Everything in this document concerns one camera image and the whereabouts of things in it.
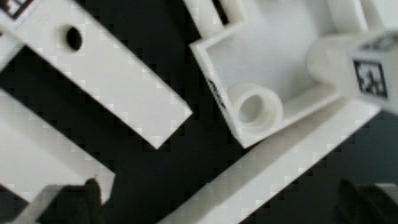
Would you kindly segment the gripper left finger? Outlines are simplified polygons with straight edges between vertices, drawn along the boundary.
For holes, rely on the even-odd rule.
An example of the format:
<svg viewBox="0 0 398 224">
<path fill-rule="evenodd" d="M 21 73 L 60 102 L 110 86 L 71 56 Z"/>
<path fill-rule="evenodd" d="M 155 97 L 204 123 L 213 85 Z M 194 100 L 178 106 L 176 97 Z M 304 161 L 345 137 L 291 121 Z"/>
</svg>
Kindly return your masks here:
<svg viewBox="0 0 398 224">
<path fill-rule="evenodd" d="M 48 185 L 11 224 L 105 224 L 96 179 L 82 185 Z"/>
</svg>

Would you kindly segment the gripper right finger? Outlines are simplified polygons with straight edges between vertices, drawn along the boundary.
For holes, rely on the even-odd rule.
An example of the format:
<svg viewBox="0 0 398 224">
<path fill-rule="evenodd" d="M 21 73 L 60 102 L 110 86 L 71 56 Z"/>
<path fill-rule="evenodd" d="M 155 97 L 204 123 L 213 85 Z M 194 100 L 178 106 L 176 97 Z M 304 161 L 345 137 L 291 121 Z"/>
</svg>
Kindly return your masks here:
<svg viewBox="0 0 398 224">
<path fill-rule="evenodd" d="M 398 184 L 339 181 L 334 224 L 398 224 Z"/>
</svg>

